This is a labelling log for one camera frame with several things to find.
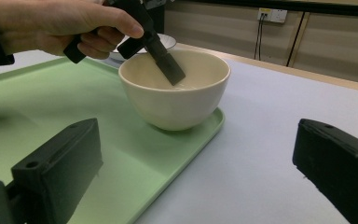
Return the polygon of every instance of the plate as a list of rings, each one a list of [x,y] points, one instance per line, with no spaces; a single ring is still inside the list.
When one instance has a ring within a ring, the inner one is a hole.
[[[162,45],[164,45],[164,47],[166,49],[171,49],[176,45],[176,40],[168,35],[163,35],[163,34],[158,34],[159,39],[161,40]],[[126,41],[129,37],[126,35],[123,40],[118,44],[121,45],[124,41]],[[138,53],[146,53],[145,49],[141,49],[138,51]],[[115,60],[115,61],[120,61],[120,62],[124,62],[126,61],[125,58],[123,58],[121,56],[121,54],[117,51],[117,49],[113,50],[110,55],[109,58]]]

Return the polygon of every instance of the tray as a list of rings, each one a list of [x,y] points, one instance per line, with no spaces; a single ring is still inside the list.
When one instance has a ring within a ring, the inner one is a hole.
[[[69,223],[132,223],[224,123],[217,108],[203,123],[165,132],[128,102],[117,69],[90,59],[41,63],[0,74],[0,180],[69,124],[97,118],[104,165]]]

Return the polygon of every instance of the scraper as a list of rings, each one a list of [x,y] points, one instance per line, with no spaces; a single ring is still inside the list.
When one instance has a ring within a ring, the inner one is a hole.
[[[124,43],[118,46],[117,50],[123,58],[129,59],[140,49],[145,48],[173,86],[186,77],[182,68],[161,43],[158,33],[154,29],[153,20],[148,15],[146,8],[141,4],[140,0],[107,0],[107,4],[109,7],[117,7],[125,10],[141,23],[145,31],[144,36],[141,38],[128,38]],[[64,50],[65,55],[74,63],[79,63],[86,57],[77,48],[79,42],[80,35],[76,36]]]

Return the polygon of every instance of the bowl rim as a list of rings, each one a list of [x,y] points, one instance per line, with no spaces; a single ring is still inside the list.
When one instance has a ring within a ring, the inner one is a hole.
[[[215,57],[216,59],[220,60],[226,67],[227,67],[227,74],[219,81],[213,83],[213,84],[210,84],[210,85],[206,85],[206,86],[203,86],[201,88],[196,88],[196,89],[180,89],[180,90],[165,90],[165,89],[156,89],[156,88],[151,88],[151,87],[146,87],[146,86],[142,86],[142,85],[139,85],[139,84],[135,84],[133,82],[130,82],[128,81],[126,78],[124,78],[122,75],[121,75],[121,69],[122,69],[122,66],[126,63],[130,63],[131,62],[131,59],[127,60],[126,62],[124,62],[119,68],[118,68],[118,75],[120,77],[120,79],[126,83],[128,83],[129,85],[131,86],[134,86],[136,88],[139,88],[139,89],[143,89],[143,90],[148,90],[148,91],[162,91],[162,92],[179,92],[179,91],[186,91],[186,92],[192,92],[192,91],[202,91],[202,90],[206,90],[206,89],[210,89],[214,86],[217,86],[219,85],[220,83],[222,82],[226,82],[228,80],[228,78],[230,77],[231,75],[231,67],[229,66],[228,62],[226,62],[226,60],[212,54],[212,53],[207,53],[207,52],[203,52],[203,51],[199,51],[199,50],[193,50],[193,49],[169,49],[169,52],[170,51],[192,51],[192,52],[196,52],[196,53],[199,53],[199,54],[206,54],[206,55],[209,55],[209,56],[213,56]],[[133,56],[133,58],[135,57],[144,57],[145,55],[147,55],[149,53],[144,53],[144,54],[138,54],[138,55],[135,55]]]

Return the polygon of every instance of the white bowl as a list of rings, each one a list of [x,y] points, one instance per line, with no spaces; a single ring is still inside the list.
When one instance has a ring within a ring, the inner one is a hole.
[[[176,45],[176,40],[168,35],[163,35],[163,34],[158,34],[159,36],[159,40],[161,41],[162,45],[166,48],[166,49],[171,49]],[[124,41],[126,41],[129,37],[126,35],[124,36],[123,40],[118,44],[118,46],[120,46]],[[142,53],[147,53],[146,49],[140,49],[138,51],[137,54],[142,54]],[[124,62],[126,61],[125,58],[123,58],[123,56],[121,56],[121,54],[118,52],[117,49],[113,50],[112,52],[110,52],[109,54],[109,58],[115,60],[115,61],[119,61],[119,62]]]
[[[186,77],[175,86],[162,74],[150,54],[139,54],[118,70],[124,90],[138,114],[168,131],[194,127],[217,108],[230,75],[222,59],[195,50],[171,49]]]

